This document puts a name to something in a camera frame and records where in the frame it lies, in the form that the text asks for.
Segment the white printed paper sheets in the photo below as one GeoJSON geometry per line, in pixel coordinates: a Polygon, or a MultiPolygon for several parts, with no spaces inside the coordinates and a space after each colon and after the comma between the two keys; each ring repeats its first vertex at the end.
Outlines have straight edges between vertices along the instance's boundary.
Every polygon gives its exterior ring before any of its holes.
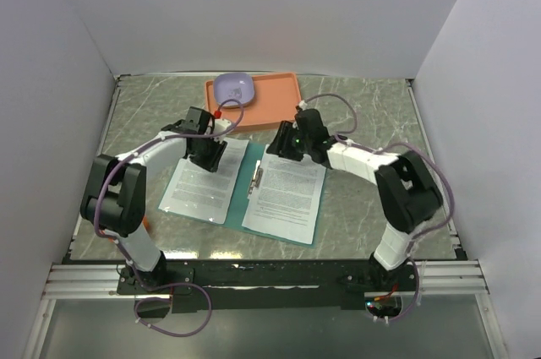
{"type": "Polygon", "coordinates": [[[309,156],[287,160],[265,152],[242,227],[288,242],[314,242],[326,169],[309,156]]]}

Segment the metal folder clip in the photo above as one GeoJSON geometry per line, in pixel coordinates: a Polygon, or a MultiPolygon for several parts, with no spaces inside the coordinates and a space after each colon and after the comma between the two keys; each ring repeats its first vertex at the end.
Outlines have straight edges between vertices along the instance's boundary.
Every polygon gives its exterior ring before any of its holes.
{"type": "Polygon", "coordinates": [[[250,198],[254,191],[260,187],[261,179],[263,177],[264,169],[261,164],[261,160],[257,160],[254,166],[252,177],[250,178],[247,197],[250,198]]]}

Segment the single white printed sheet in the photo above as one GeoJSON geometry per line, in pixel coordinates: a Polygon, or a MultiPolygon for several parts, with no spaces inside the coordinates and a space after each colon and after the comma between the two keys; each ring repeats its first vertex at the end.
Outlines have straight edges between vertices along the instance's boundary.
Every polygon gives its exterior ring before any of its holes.
{"type": "Polygon", "coordinates": [[[247,139],[228,139],[216,172],[182,159],[172,174],[159,210],[222,225],[227,218],[247,139]]]}

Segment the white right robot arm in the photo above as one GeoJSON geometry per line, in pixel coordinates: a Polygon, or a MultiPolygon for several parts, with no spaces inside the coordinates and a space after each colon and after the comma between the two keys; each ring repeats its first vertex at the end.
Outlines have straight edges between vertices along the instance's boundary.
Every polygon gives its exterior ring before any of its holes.
{"type": "Polygon", "coordinates": [[[443,206],[443,196],[422,157],[367,150],[343,134],[330,135],[315,109],[298,109],[295,121],[281,122],[266,152],[280,158],[313,163],[344,171],[378,190],[386,227],[370,256],[371,284],[382,291],[399,280],[415,230],[443,206]]]}

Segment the teal green file folder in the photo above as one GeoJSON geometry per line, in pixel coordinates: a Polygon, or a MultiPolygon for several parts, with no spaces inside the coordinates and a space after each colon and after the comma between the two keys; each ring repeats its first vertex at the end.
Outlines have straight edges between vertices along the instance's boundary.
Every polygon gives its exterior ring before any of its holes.
{"type": "MultiPolygon", "coordinates": [[[[249,142],[248,148],[246,149],[242,164],[240,166],[238,179],[236,181],[235,188],[233,190],[232,200],[231,200],[229,209],[227,211],[226,221],[224,224],[218,225],[218,226],[223,226],[225,228],[233,229],[235,231],[244,231],[247,233],[253,233],[258,236],[270,237],[270,236],[265,236],[263,234],[259,234],[254,231],[250,231],[242,227],[243,217],[246,213],[246,209],[249,203],[249,198],[247,197],[247,193],[248,193],[250,178],[252,177],[256,161],[261,160],[265,152],[266,152],[266,147],[264,145],[249,142]]],[[[277,237],[270,237],[270,238],[275,238],[275,239],[287,242],[277,237]]]]}

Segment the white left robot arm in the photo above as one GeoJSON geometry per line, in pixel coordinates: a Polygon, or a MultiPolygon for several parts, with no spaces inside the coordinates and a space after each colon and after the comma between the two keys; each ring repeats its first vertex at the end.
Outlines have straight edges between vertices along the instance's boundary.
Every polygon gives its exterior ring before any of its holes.
{"type": "Polygon", "coordinates": [[[185,159],[216,172],[227,147],[225,136],[234,128],[219,111],[190,107],[185,118],[135,149],[94,159],[80,215],[98,237],[117,246],[147,292],[157,293],[167,283],[167,260],[144,225],[147,180],[185,159]]]}

